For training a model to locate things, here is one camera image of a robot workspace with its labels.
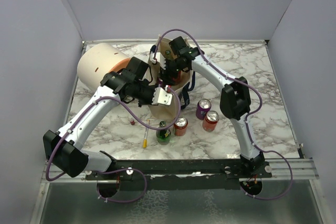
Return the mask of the purple soda can front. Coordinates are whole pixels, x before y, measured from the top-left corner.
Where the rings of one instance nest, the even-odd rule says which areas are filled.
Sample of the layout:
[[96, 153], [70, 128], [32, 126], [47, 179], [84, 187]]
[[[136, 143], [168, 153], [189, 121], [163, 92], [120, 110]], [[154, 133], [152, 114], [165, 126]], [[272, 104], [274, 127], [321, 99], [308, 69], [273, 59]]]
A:
[[211, 110], [212, 104], [208, 99], [201, 99], [197, 103], [196, 117], [203, 120], [206, 113]]

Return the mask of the red cola can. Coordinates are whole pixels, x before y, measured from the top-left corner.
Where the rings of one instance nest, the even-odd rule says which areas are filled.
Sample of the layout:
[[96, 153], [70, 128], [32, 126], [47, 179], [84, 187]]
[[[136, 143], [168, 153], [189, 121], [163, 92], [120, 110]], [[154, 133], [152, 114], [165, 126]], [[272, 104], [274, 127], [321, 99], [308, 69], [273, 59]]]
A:
[[178, 85], [179, 83], [181, 82], [181, 76], [179, 75], [179, 76], [177, 76], [176, 78], [172, 78], [172, 80], [171, 80], [171, 85], [172, 86], [176, 86], [176, 85]]

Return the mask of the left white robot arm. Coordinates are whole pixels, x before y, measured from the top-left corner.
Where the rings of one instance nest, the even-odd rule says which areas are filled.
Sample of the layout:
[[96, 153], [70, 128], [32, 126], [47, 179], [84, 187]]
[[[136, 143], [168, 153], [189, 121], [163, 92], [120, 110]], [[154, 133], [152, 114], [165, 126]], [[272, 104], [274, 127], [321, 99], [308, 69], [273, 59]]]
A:
[[78, 114], [57, 132], [47, 131], [43, 136], [48, 165], [46, 179], [51, 182], [50, 167], [61, 169], [62, 175], [76, 177], [81, 172], [98, 172], [104, 179], [115, 175], [116, 166], [112, 158], [103, 152], [84, 152], [82, 148], [89, 135], [102, 119], [115, 107], [127, 108], [126, 98], [138, 100], [141, 104], [152, 104], [159, 88], [144, 78], [149, 64], [132, 57], [116, 64], [100, 77], [92, 98]]

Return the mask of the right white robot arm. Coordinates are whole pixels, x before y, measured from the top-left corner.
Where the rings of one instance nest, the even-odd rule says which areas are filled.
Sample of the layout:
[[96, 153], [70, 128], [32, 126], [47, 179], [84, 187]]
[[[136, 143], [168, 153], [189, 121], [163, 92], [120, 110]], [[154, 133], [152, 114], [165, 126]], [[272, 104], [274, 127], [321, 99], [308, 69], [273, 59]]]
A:
[[249, 127], [251, 98], [247, 80], [225, 73], [213, 64], [199, 47], [192, 48], [181, 36], [169, 41], [168, 45], [175, 58], [165, 59], [164, 67], [160, 69], [163, 83], [175, 85], [179, 72], [192, 70], [206, 78], [220, 91], [220, 110], [232, 122], [238, 138], [241, 171], [246, 177], [254, 177], [259, 173], [265, 158], [261, 150], [255, 146]]

